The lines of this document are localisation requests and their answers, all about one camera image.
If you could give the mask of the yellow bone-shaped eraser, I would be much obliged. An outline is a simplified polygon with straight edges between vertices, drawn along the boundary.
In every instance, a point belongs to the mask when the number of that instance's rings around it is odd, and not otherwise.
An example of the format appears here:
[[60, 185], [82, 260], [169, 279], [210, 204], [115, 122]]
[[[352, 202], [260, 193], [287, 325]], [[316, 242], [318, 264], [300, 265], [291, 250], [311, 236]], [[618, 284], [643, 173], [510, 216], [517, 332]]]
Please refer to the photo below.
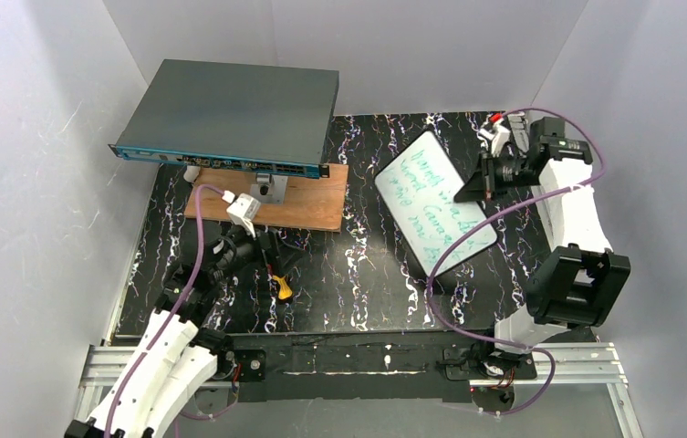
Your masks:
[[288, 301], [294, 296], [285, 276], [272, 276], [272, 280], [277, 285], [277, 299], [279, 301]]

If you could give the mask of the small whiteboard black frame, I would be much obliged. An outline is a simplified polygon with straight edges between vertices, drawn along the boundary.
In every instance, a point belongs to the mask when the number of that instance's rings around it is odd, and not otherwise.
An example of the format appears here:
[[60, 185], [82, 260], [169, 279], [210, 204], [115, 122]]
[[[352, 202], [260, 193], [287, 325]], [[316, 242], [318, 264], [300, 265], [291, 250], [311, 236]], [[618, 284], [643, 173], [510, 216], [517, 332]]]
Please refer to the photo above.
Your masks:
[[431, 273], [452, 244], [486, 218], [478, 203], [453, 200], [463, 179], [430, 130], [380, 170], [374, 185], [425, 274]]

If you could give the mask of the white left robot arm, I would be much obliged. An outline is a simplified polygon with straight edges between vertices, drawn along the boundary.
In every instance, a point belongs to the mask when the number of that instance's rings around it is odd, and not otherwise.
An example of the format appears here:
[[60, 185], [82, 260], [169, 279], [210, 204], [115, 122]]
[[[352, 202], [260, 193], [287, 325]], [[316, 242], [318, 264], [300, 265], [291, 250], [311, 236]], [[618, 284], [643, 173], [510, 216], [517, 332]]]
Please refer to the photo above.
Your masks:
[[67, 437], [161, 437], [183, 406], [222, 365], [236, 380], [240, 364], [230, 336], [204, 322], [219, 299], [219, 288], [244, 268], [260, 264], [288, 300], [287, 275], [303, 255], [275, 228], [250, 232], [231, 226], [206, 243], [193, 259], [178, 259], [167, 270], [141, 341], [109, 393], [84, 420], [72, 421]]

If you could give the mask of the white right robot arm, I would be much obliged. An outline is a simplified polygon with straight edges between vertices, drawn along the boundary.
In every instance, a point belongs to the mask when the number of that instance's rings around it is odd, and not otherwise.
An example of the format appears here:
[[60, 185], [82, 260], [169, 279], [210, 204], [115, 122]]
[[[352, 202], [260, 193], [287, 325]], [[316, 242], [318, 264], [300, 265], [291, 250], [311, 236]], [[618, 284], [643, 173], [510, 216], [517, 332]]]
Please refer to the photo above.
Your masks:
[[480, 132], [488, 144], [454, 201], [493, 201], [529, 187], [551, 249], [526, 286], [525, 304], [494, 325], [493, 343], [480, 342], [470, 355], [504, 366], [524, 361], [530, 347], [555, 335], [603, 324], [631, 266], [603, 233], [588, 183], [588, 141], [570, 139], [560, 118], [529, 122], [522, 112], [495, 114]]

